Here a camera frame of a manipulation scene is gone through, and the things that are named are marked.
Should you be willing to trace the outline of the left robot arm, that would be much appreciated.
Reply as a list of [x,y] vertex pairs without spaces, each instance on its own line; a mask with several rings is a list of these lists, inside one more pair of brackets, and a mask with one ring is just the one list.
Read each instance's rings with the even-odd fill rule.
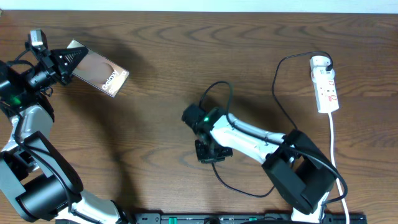
[[1,62],[1,110],[12,123],[10,140],[1,150],[1,192],[28,222],[135,223],[115,201],[86,191],[47,139],[55,116],[46,91],[56,83],[69,84],[88,49],[28,45],[26,50],[37,65],[21,58]]

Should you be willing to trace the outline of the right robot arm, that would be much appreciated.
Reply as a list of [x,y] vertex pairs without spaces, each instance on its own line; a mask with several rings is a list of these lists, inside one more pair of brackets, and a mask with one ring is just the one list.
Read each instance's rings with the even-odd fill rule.
[[197,136],[195,150],[202,164],[221,162],[239,151],[260,163],[281,197],[293,207],[293,221],[322,222],[337,173],[306,134],[295,130],[273,133],[221,108],[207,112],[196,104],[183,111],[182,121]]

